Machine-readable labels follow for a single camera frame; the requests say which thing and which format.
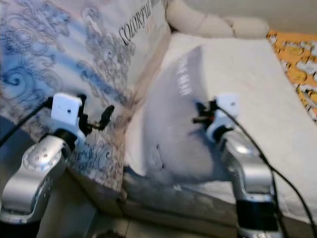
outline bed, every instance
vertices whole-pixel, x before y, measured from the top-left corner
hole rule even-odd
[[[205,75],[214,79],[212,88],[207,86],[209,97],[224,90],[240,93],[242,113],[238,119],[260,144],[271,163],[300,190],[315,219],[317,196],[314,184],[317,177],[312,165],[317,157],[316,44],[316,35],[276,31],[271,31],[267,40],[207,40],[174,33],[161,65],[163,71],[197,45],[205,45]],[[123,210],[159,223],[166,222],[155,219],[159,214],[166,215],[166,220],[173,220],[168,216],[175,216],[174,219],[180,219],[178,224],[174,224],[177,227],[220,237],[233,236],[234,230],[230,233],[227,229],[234,228],[236,222],[235,200],[229,182],[166,186],[147,178],[146,163],[142,161],[146,160],[142,154],[144,138],[140,132],[140,125],[144,123],[143,110],[141,108],[135,114],[126,132],[125,160],[129,166],[124,173],[123,188],[127,192],[127,201],[122,204]],[[308,219],[296,195],[280,180],[278,192],[291,235],[309,237]],[[136,215],[136,207],[151,215],[147,212]],[[218,229],[197,223],[192,225],[188,220],[217,224]],[[294,229],[294,223],[303,229]]]

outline white pillow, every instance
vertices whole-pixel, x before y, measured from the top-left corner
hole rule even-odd
[[[173,0],[167,6],[166,19],[178,31],[203,37],[233,37],[231,27],[217,15],[207,15]]]
[[[149,88],[144,107],[147,176],[165,184],[226,179],[204,126],[193,124],[197,102],[207,101],[201,47],[165,68]]]
[[[268,23],[257,17],[227,16],[223,19],[237,38],[265,38],[269,31]]]

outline mattress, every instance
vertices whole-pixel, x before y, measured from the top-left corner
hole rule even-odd
[[[289,83],[269,41],[205,39],[175,33],[161,65],[162,70],[199,45],[205,47],[204,73],[209,98],[225,92],[240,95],[241,113],[238,120],[259,144],[269,161],[296,185],[316,219],[317,192],[314,185],[317,183],[317,127]],[[131,165],[135,173],[145,176],[146,158],[142,155],[142,134],[137,132],[142,128],[142,109],[137,115],[132,119],[126,133],[126,163]],[[139,191],[138,195],[131,192],[141,182],[127,182],[129,176],[125,175],[124,188],[131,193],[130,196],[142,200],[140,196],[144,192]],[[292,189],[279,179],[277,185],[284,215],[307,222],[304,209]],[[151,189],[151,186],[154,185],[149,184],[149,190],[158,190]],[[206,203],[212,203],[214,199],[235,203],[229,182],[178,184],[174,190],[175,188],[183,193],[191,191],[187,200],[192,202],[197,199],[196,194],[204,194],[203,200]],[[143,203],[150,203],[154,199],[156,202],[152,205],[157,204],[159,208],[160,200],[165,197],[164,193],[162,190],[157,198],[146,197]],[[188,210],[193,211],[189,203]]]

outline gray pillow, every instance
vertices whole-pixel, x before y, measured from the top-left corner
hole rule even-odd
[[[144,110],[147,176],[156,181],[194,183],[225,179],[215,145],[199,124],[196,102],[206,102],[202,48],[173,63],[151,85]]]

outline pillow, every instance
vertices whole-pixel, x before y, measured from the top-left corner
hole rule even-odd
[[[203,37],[233,37],[231,27],[217,15],[207,15],[190,8],[183,0],[173,0],[166,19],[178,31]]]
[[[164,3],[19,0],[1,4],[1,16],[0,115],[17,122],[56,92],[85,94],[90,121],[99,121],[113,104],[109,125],[87,137],[70,166],[101,187],[121,191],[124,131],[135,95],[168,45]],[[43,110],[23,129],[38,140],[51,125],[50,111]]]
[[[204,14],[183,0],[173,0],[167,7],[166,19],[178,31],[202,37],[265,38],[268,23],[256,17]]]
[[[227,16],[223,19],[237,38],[265,38],[269,31],[268,23],[257,17]]]
[[[223,175],[218,150],[203,127],[192,123],[196,103],[207,101],[202,63],[202,48],[195,48],[166,68],[148,91],[143,148],[147,176],[156,181],[203,182]]]

